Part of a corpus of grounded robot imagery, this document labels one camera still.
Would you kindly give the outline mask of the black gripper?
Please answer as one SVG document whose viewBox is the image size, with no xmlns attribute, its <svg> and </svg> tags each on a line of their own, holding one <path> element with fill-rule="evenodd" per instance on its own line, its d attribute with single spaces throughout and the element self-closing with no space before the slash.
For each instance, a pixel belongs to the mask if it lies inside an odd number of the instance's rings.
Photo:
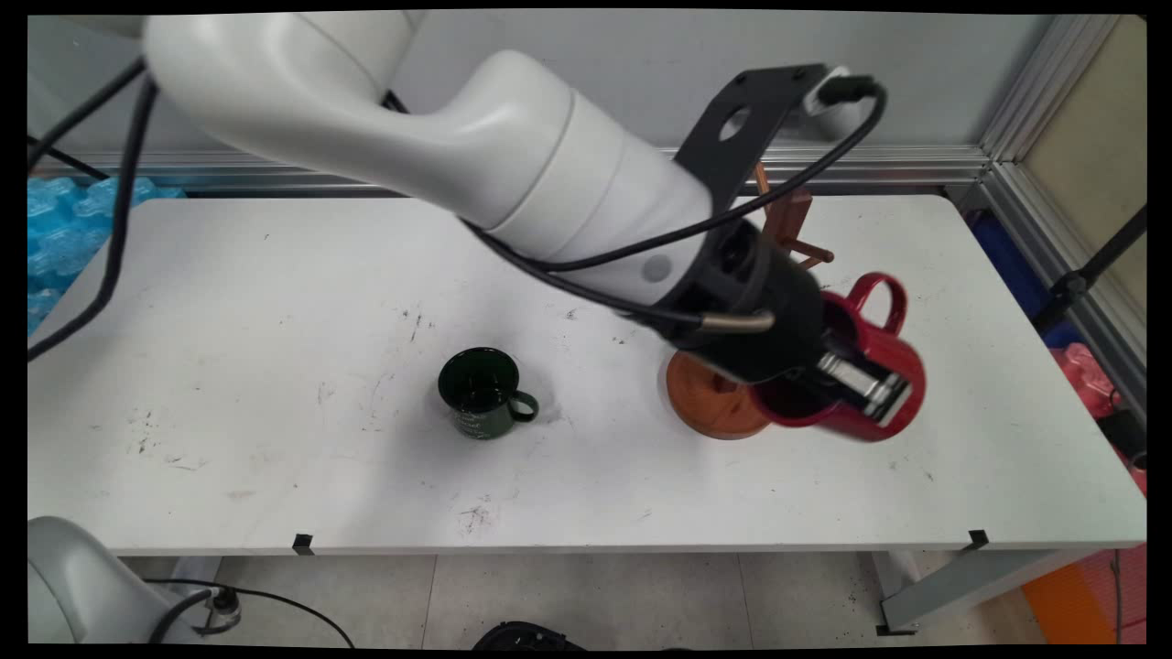
<svg viewBox="0 0 1172 659">
<path fill-rule="evenodd" d="M 656 321 L 656 334 L 725 379 L 764 383 L 799 378 L 825 402 L 822 428 L 907 428 L 914 421 L 914 364 L 902 355 L 825 353 L 823 297 L 812 274 L 748 220 L 704 235 L 684 276 L 660 300 L 668 311 L 736 318 L 735 330 L 687 330 Z"/>
</svg>

